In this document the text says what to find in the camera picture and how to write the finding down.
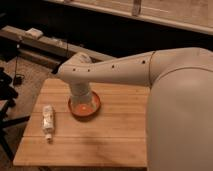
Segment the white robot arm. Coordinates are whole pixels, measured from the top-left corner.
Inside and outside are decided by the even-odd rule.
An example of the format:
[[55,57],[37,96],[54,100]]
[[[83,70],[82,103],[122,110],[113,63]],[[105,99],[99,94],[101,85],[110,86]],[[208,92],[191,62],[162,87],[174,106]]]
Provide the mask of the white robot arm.
[[80,98],[90,82],[148,86],[148,171],[213,171],[213,52],[156,50],[93,63],[77,53],[56,75]]

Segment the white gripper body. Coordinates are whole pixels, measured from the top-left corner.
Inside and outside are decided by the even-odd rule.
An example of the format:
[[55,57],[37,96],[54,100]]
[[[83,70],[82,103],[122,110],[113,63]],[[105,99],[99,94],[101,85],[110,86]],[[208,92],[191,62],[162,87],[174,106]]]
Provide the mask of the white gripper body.
[[88,104],[92,101],[92,91],[88,83],[73,83],[69,85],[70,99],[73,106]]

